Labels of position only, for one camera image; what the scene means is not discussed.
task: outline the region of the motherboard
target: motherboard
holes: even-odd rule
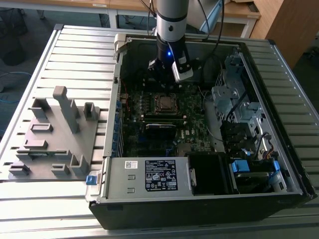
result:
[[[211,151],[198,86],[165,92],[157,82],[123,81],[123,138],[126,157],[185,156]]]

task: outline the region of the wooden table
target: wooden table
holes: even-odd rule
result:
[[[118,28],[118,15],[148,15],[147,9],[141,4],[140,0],[7,0],[0,1],[0,6],[36,10],[103,13],[109,15],[111,28]],[[242,25],[243,27],[239,35],[241,37],[247,38],[250,36],[260,16],[259,12],[250,11],[246,3],[230,2],[225,5],[224,22],[226,24]]]

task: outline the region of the floor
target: floor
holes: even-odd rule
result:
[[[45,11],[44,15],[45,19],[40,20],[35,10],[25,10],[24,20],[28,28],[28,33],[21,36],[20,41],[26,51],[27,60],[14,67],[6,66],[0,60],[0,75],[2,74],[2,71],[24,71],[32,74],[40,59],[42,51],[48,42],[54,25],[57,23],[101,27],[98,14]],[[147,17],[130,17],[129,22],[129,24],[126,24],[124,17],[119,17],[119,26],[121,28],[146,29]],[[151,17],[149,29],[152,29],[155,24],[155,20]],[[187,32],[197,33],[197,30],[192,27],[188,27]],[[319,57],[314,57],[312,60],[309,60],[306,56],[303,56],[296,65],[294,73],[299,79],[308,97],[313,102],[315,108],[318,110],[319,97],[317,97],[318,87],[316,87],[316,85],[318,84],[319,78]],[[0,99],[6,101],[18,101],[28,83],[28,78],[29,77],[26,75],[7,75],[1,77],[0,84],[4,86],[4,90],[0,92]],[[4,134],[16,106],[17,104],[0,102],[0,138]]]

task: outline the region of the blue cable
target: blue cable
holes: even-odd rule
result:
[[[3,74],[0,77],[6,76],[6,75],[9,75],[9,74],[23,74],[23,75],[28,75],[29,77],[32,76],[30,73],[27,73],[27,72],[24,72],[24,71],[12,71],[12,72],[8,72],[8,73]]]
[[[0,102],[14,104],[14,103],[18,103],[19,101],[5,101],[0,99]]]

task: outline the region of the cable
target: cable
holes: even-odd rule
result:
[[[200,71],[200,80],[202,82],[204,82],[204,73],[203,73],[203,71],[204,71],[205,65],[207,63],[207,60],[215,55],[215,51],[216,51],[216,49],[217,49],[217,47],[219,45],[220,38],[221,38],[221,33],[222,33],[222,30],[223,30],[224,16],[225,16],[225,6],[224,6],[224,2],[225,1],[224,0],[221,0],[221,1],[222,1],[222,14],[221,14],[221,25],[220,25],[219,35],[218,35],[215,47],[213,48],[213,50],[202,61],[202,66],[201,66],[201,71]]]
[[[207,36],[206,36],[205,40],[207,40],[209,38],[209,33],[210,33],[208,19],[207,19],[206,13],[204,11],[203,5],[201,4],[200,0],[197,0],[197,1],[198,1],[198,4],[200,5],[200,8],[201,8],[201,10],[202,10],[202,12],[204,14],[205,20],[206,20],[208,32],[207,32]]]
[[[152,9],[151,9],[151,4],[152,4],[152,2],[150,3],[150,6],[147,6],[146,3],[145,3],[143,0],[140,0],[140,2],[143,4],[144,7],[146,7],[146,8],[149,10],[149,12],[152,13],[152,15],[153,15],[154,17],[156,17],[156,13],[153,12]]]
[[[212,50],[211,55],[213,55],[215,53],[215,50],[218,47],[218,44],[220,42],[221,33],[223,30],[223,25],[224,25],[225,5],[224,5],[224,0],[221,0],[221,1],[222,1],[221,25],[220,25],[220,30],[219,30],[219,35],[218,35],[218,38],[216,41],[216,45],[215,45],[214,49]]]
[[[215,140],[218,140],[218,141],[220,141],[220,142],[226,143],[225,141],[216,138],[216,137],[212,134],[212,132],[209,131],[209,128],[208,128],[208,127],[206,127],[206,129],[207,129],[208,133],[209,133]]]
[[[19,101],[5,101],[5,100],[0,100],[0,102],[14,104],[14,103],[18,103]]]
[[[257,142],[257,147],[256,147],[256,151],[255,151],[255,154],[253,156],[253,160],[256,160],[257,159],[257,156],[258,156],[258,151],[259,151],[259,148],[260,148],[260,145],[261,145],[261,141],[263,140],[263,138],[268,135],[269,133],[268,132],[264,132],[260,138],[258,139],[258,142]]]
[[[267,152],[267,154],[265,155],[264,159],[268,159],[271,155],[272,152],[274,152],[274,146],[273,144],[270,142],[270,139],[268,140],[268,144],[271,146],[271,148],[269,149],[269,151]]]
[[[154,2],[153,0],[151,0],[151,3],[152,3],[152,9],[153,9],[153,13],[156,15],[156,12],[155,12],[155,8],[154,8]]]
[[[148,21],[147,21],[147,24],[146,24],[146,29],[148,31],[148,36],[150,35],[150,33],[149,33],[149,22],[150,22],[150,12],[148,14]]]
[[[6,75],[9,75],[9,74],[23,74],[23,75],[28,75],[28,76],[32,77],[32,75],[31,75],[30,73],[23,72],[23,71],[6,72],[6,73],[4,73],[3,75],[0,75],[0,77],[6,76]]]
[[[204,95],[204,99],[203,99],[203,105],[202,105],[202,108],[204,109],[204,102],[205,102],[205,98],[206,98],[206,95],[207,95],[208,91],[205,93]]]
[[[236,104],[231,108],[230,112],[227,114],[225,121],[228,121],[228,118],[230,115],[235,111],[235,109],[239,106],[239,104],[244,100],[245,96],[247,95],[247,92],[245,91],[242,96],[238,99]]]
[[[205,97],[199,86],[198,86],[198,89],[199,89],[201,96]]]

